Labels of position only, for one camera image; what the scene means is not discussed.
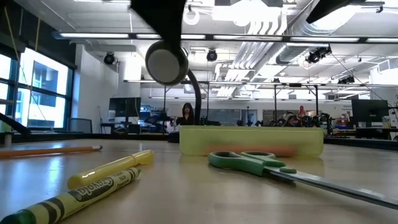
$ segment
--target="crayola logo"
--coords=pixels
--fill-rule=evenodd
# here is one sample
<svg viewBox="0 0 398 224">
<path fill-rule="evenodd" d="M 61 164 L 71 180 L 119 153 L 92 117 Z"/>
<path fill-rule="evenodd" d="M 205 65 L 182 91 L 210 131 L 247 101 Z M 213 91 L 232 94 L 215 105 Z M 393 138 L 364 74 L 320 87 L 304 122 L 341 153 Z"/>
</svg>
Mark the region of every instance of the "crayola logo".
<svg viewBox="0 0 398 224">
<path fill-rule="evenodd" d="M 113 185 L 113 179 L 110 177 L 105 177 L 82 188 L 71 190 L 69 191 L 69 194 L 79 202 L 86 202 L 107 192 L 113 187 Z"/>
</svg>

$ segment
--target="woman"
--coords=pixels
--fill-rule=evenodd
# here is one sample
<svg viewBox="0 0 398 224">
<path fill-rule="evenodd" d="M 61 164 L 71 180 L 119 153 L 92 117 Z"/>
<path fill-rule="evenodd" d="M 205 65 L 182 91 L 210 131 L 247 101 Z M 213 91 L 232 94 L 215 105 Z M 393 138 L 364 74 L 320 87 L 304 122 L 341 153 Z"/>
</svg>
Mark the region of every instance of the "woman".
<svg viewBox="0 0 398 224">
<path fill-rule="evenodd" d="M 182 118 L 177 119 L 177 125 L 194 125 L 195 117 L 190 103 L 185 103 L 182 107 Z"/>
</svg>

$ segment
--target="office chair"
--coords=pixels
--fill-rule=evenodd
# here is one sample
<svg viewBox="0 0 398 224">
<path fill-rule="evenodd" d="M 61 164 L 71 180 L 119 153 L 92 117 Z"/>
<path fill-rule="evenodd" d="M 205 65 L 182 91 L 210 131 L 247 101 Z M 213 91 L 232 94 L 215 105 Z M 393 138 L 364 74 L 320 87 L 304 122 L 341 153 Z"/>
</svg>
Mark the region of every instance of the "office chair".
<svg viewBox="0 0 398 224">
<path fill-rule="evenodd" d="M 68 118 L 68 132 L 93 133 L 93 125 L 90 119 Z"/>
</svg>

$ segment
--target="scissors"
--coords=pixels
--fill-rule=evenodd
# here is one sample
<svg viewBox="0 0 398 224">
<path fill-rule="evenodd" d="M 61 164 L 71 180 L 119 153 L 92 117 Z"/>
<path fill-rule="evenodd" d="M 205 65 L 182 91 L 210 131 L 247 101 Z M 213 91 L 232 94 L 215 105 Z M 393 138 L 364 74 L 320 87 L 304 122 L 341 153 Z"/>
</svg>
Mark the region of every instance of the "scissors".
<svg viewBox="0 0 398 224">
<path fill-rule="evenodd" d="M 276 156 L 268 152 L 212 152 L 208 156 L 212 166 L 222 169 L 240 170 L 257 176 L 270 174 L 290 181 L 317 187 L 347 197 L 373 203 L 398 210 L 398 199 L 373 192 L 372 190 L 346 184 L 332 183 L 329 180 L 312 174 L 299 172 L 293 167 L 287 167 Z"/>
</svg>

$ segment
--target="yellow crayon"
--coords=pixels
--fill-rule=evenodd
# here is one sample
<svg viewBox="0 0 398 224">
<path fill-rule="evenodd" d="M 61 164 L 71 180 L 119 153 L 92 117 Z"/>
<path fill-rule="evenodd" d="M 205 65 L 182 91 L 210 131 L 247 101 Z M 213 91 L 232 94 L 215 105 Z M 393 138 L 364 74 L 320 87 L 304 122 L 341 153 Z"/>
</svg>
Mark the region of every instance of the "yellow crayon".
<svg viewBox="0 0 398 224">
<path fill-rule="evenodd" d="M 115 174 L 121 170 L 125 170 L 139 164 L 150 164 L 153 163 L 153 161 L 154 152 L 152 150 L 137 152 L 122 159 L 118 159 L 105 165 L 95 167 L 94 169 L 80 172 L 71 176 L 68 179 L 68 188 L 70 190 L 76 189 L 86 184 L 100 180 L 108 175 Z"/>
<path fill-rule="evenodd" d="M 137 179 L 140 170 L 128 168 L 109 175 L 82 188 L 71 190 L 17 213 L 9 215 L 0 224 L 54 224 L 73 215 L 79 210 L 108 196 L 121 187 Z"/>
</svg>

